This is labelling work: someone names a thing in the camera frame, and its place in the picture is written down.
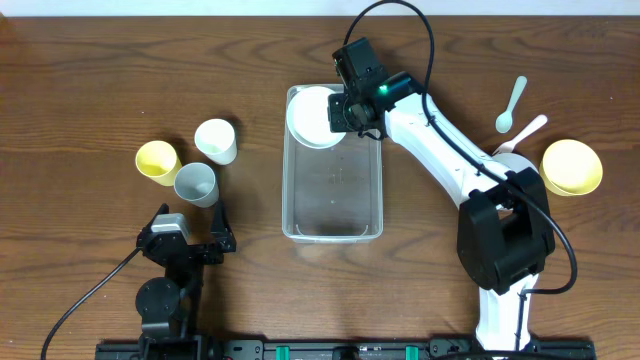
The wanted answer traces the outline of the white bowl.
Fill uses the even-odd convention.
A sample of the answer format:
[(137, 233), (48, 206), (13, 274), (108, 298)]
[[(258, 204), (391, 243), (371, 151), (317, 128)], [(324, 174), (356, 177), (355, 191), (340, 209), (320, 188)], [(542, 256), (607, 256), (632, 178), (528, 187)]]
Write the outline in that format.
[(337, 145), (345, 133), (333, 133), (329, 123), (329, 96), (335, 91), (323, 86), (300, 89), (286, 107), (289, 132), (302, 145), (326, 149)]

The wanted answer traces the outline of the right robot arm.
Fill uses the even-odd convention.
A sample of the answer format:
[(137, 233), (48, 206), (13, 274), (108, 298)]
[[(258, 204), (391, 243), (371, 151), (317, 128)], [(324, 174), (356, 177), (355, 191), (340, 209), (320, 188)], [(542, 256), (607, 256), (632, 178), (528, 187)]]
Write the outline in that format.
[(523, 350), (530, 341), (528, 300), (555, 249), (543, 180), (519, 154), (490, 156), (463, 135), (406, 72), (340, 74), (329, 98), (334, 132), (378, 132), (404, 147), (459, 210), (457, 254), (478, 285), (476, 339), (485, 350)]

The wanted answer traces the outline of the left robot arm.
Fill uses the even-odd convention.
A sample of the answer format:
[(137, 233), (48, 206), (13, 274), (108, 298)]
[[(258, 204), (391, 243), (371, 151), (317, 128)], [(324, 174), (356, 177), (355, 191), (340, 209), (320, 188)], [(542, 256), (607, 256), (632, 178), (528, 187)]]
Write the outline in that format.
[(206, 354), (206, 340), (196, 333), (204, 267), (224, 262), (224, 255), (236, 250), (237, 242), (228, 222), (224, 203), (213, 206), (210, 233), (213, 240), (190, 244), (190, 230), (181, 213), (160, 206), (136, 239), (145, 258), (164, 268), (141, 286), (135, 305), (141, 316), (142, 357), (186, 356), (200, 359)]

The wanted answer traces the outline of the grey bowl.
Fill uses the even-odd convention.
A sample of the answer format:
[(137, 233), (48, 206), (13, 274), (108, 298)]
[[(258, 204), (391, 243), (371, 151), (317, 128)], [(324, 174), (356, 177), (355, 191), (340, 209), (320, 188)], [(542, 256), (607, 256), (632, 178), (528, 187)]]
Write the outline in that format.
[(538, 168), (530, 160), (516, 153), (500, 153), (494, 155), (493, 159), (506, 165), (516, 173), (526, 168), (531, 168), (534, 171), (538, 172)]

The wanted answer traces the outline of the mint green spoon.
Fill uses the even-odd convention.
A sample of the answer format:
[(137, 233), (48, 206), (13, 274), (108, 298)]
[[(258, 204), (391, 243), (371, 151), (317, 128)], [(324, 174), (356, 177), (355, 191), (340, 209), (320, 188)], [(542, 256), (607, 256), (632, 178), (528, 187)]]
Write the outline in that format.
[(505, 134), (511, 129), (513, 125), (513, 111), (524, 92), (527, 83), (528, 79), (525, 76), (517, 77), (505, 111), (496, 118), (495, 128), (498, 133)]

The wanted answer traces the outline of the yellow bowl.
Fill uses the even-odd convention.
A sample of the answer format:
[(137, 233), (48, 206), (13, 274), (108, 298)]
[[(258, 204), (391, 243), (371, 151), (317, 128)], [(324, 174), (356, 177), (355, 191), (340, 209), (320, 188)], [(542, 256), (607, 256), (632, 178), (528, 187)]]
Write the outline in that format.
[(544, 152), (539, 167), (546, 188), (560, 196), (581, 196), (593, 192), (603, 178), (597, 153), (585, 143), (563, 139)]

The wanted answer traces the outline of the grey cup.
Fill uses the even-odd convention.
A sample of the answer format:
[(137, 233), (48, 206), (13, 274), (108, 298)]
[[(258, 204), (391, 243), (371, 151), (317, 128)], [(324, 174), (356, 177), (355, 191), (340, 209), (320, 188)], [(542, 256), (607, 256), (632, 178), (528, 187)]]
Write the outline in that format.
[(219, 200), (215, 172), (201, 162), (189, 163), (178, 171), (174, 190), (181, 199), (200, 208), (211, 207)]

